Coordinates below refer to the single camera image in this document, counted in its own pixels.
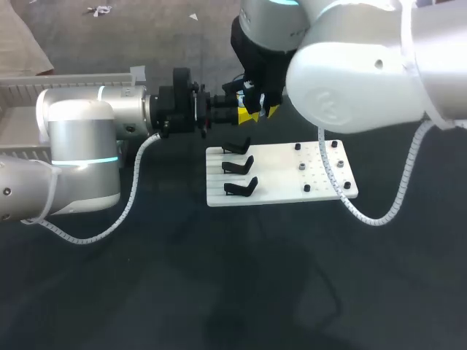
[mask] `black part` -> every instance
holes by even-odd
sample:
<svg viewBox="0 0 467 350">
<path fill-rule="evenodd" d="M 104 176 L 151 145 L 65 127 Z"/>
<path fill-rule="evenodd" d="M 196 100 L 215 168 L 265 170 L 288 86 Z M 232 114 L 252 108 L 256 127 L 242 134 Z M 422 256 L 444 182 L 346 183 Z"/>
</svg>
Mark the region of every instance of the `black part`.
<svg viewBox="0 0 467 350">
<path fill-rule="evenodd" d="M 187 133 L 195 129 L 195 111 L 190 69 L 175 68 L 173 86 L 159 87 L 156 99 L 151 96 L 150 114 L 154 129 L 160 129 L 163 135 L 169 133 Z"/>
<path fill-rule="evenodd" d="M 250 172 L 254 162 L 255 158 L 251 155 L 248 157 L 247 162 L 243 166 L 231 162 L 222 162 L 222 169 L 224 170 L 224 173 L 228 171 L 229 173 L 233 174 L 247 175 Z"/>
<path fill-rule="evenodd" d="M 232 194 L 240 195 L 242 197 L 250 197 L 255 191 L 256 186 L 258 186 L 258 178 L 255 176 L 246 187 L 231 183 L 224 184 L 224 191 L 227 195 Z"/>
<path fill-rule="evenodd" d="M 269 115 L 270 107 L 282 103 L 287 69 L 296 50 L 273 51 L 257 45 L 243 32 L 239 17 L 232 22 L 231 45 L 244 68 L 244 76 L 224 85 L 224 91 L 243 90 L 244 105 L 250 114 L 261 110 L 260 96 L 264 93 L 263 108 Z M 250 82 L 252 87 L 242 87 L 245 82 Z"/>
<path fill-rule="evenodd" d="M 236 153 L 238 155 L 244 155 L 245 153 L 248 152 L 250 145 L 251 145 L 251 138 L 247 137 L 243 145 L 232 144 L 231 142 L 226 142 L 222 146 L 222 149 L 224 150 L 224 153 L 225 151 L 229 151 L 232 153 Z"/>
</svg>

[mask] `cable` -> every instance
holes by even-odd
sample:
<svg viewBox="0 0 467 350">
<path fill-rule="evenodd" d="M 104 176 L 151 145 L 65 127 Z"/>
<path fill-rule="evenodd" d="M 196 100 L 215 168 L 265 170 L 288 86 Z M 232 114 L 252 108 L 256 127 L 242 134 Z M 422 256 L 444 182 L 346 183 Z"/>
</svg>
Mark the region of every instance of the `cable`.
<svg viewBox="0 0 467 350">
<path fill-rule="evenodd" d="M 397 191 L 397 195 L 395 196 L 394 203 L 389 209 L 389 211 L 386 213 L 386 215 L 379 219 L 372 219 L 370 217 L 367 217 L 365 214 L 362 214 L 357 208 L 354 207 L 352 203 L 350 203 L 349 198 L 347 198 L 346 195 L 342 192 L 342 188 L 337 183 L 336 177 L 334 176 L 331 168 L 331 164 L 329 163 L 328 154 L 326 153 L 324 129 L 318 128 L 318 141 L 320 146 L 321 160 L 323 161 L 324 169 L 326 171 L 326 174 L 328 175 L 329 181 L 331 182 L 333 189 L 336 191 L 336 194 L 338 195 L 342 203 L 347 207 L 347 209 L 349 209 L 350 213 L 352 213 L 361 222 L 364 222 L 370 226 L 383 226 L 392 219 L 394 219 L 394 217 L 397 215 L 399 209 L 402 206 L 402 202 L 404 201 L 404 196 L 409 185 L 410 175 L 412 174 L 415 159 L 417 158 L 420 145 L 422 144 L 423 138 L 425 137 L 426 133 L 433 127 L 433 125 L 434 124 L 432 121 L 425 121 L 415 132 L 414 138 L 412 139 L 412 144 L 410 145 L 409 155 L 407 156 L 406 165 L 404 166 L 404 172 L 402 173 L 401 183 L 399 184 L 399 189 Z M 456 123 L 456 125 L 462 127 L 461 122 Z"/>
<path fill-rule="evenodd" d="M 52 179 L 50 180 L 47 200 L 45 201 L 45 206 L 44 206 L 44 209 L 42 210 L 42 213 L 36 218 L 21 220 L 21 222 L 25 225 L 37 224 L 41 222 L 49 214 L 50 208 L 52 208 L 53 199 L 55 198 L 55 191 L 57 190 L 58 175 L 61 173 L 60 168 L 57 168 L 56 166 L 52 166 L 51 164 L 43 162 L 42 160 L 31 159 L 31 162 L 41 163 L 44 166 L 47 166 L 52 171 Z"/>
<path fill-rule="evenodd" d="M 91 238 L 75 238 L 70 236 L 69 234 L 63 232 L 60 228 L 56 227 L 54 224 L 51 224 L 50 222 L 46 220 L 42 220 L 39 222 L 39 225 L 44 226 L 45 228 L 51 230 L 59 236 L 60 238 L 73 243 L 73 244 L 78 244 L 78 245 L 85 245 L 85 244 L 91 244 L 95 243 L 97 241 L 100 241 L 101 239 L 107 237 L 110 233 L 112 233 L 120 224 L 123 222 L 123 220 L 126 218 L 128 215 L 131 207 L 133 206 L 133 202 L 136 196 L 136 189 L 138 188 L 138 178 L 139 178 L 139 167 L 141 163 L 141 158 L 143 156 L 144 151 L 155 141 L 160 140 L 161 137 L 159 134 L 152 135 L 150 138 L 148 138 L 138 149 L 138 152 L 136 154 L 136 159 L 134 161 L 134 172 L 133 172 L 133 184 L 131 185 L 131 192 L 130 192 L 130 198 L 128 199 L 128 202 L 126 204 L 125 209 L 123 210 L 123 213 L 120 215 L 120 217 L 117 219 L 117 221 L 114 222 L 112 226 L 110 226 L 107 230 L 105 230 L 103 233 L 100 233 L 97 236 L 91 237 Z"/>
</svg>

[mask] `hole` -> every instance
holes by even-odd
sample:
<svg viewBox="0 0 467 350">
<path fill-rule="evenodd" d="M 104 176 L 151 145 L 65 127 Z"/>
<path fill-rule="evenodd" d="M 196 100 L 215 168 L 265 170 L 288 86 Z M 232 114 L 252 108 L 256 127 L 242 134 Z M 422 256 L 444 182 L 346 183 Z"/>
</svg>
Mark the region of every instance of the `hole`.
<svg viewBox="0 0 467 350">
<path fill-rule="evenodd" d="M 382 67 L 383 67 L 382 61 L 381 61 L 381 60 L 377 60 L 377 61 L 374 63 L 374 66 L 377 67 L 378 69 L 382 69 Z"/>
</svg>

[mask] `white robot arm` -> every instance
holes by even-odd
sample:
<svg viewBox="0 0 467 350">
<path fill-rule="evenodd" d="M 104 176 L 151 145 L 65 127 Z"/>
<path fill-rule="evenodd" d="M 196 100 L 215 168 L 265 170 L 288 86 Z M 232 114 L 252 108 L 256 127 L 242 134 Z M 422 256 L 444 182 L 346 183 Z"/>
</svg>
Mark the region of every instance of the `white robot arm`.
<svg viewBox="0 0 467 350">
<path fill-rule="evenodd" d="M 285 80 L 298 112 L 326 130 L 356 133 L 425 114 L 452 127 L 467 112 L 467 2 L 402 4 L 244 0 L 233 47 L 246 80 L 271 96 Z M 262 77 L 251 47 L 266 61 L 283 55 L 290 64 L 286 58 Z"/>
</svg>

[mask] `white pegboard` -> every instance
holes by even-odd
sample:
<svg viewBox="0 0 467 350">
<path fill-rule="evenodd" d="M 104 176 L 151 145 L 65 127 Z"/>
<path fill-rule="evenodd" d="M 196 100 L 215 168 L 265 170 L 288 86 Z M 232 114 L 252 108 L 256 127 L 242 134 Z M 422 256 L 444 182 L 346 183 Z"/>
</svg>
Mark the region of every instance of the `white pegboard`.
<svg viewBox="0 0 467 350">
<path fill-rule="evenodd" d="M 355 198 L 358 195 L 358 188 L 344 146 L 338 141 L 337 147 L 333 148 L 331 143 L 332 141 L 327 141 L 326 147 L 329 160 L 333 164 L 333 172 L 342 188 L 345 182 L 351 183 L 351 188 L 344 190 L 344 194 L 348 198 Z M 208 206 L 254 206 L 338 199 L 323 168 L 318 143 L 301 142 L 299 151 L 295 150 L 295 145 L 252 145 L 246 155 L 229 152 L 224 154 L 222 147 L 208 148 L 206 150 Z M 251 155 L 255 158 L 255 162 L 248 175 L 224 174 L 222 162 L 244 165 Z M 337 167 L 340 160 L 344 161 L 342 168 Z M 305 170 L 299 169 L 301 163 L 305 163 Z M 225 194 L 225 183 L 247 186 L 255 176 L 258 178 L 258 186 L 250 197 Z M 310 185 L 310 192 L 304 191 L 305 184 Z"/>
</svg>

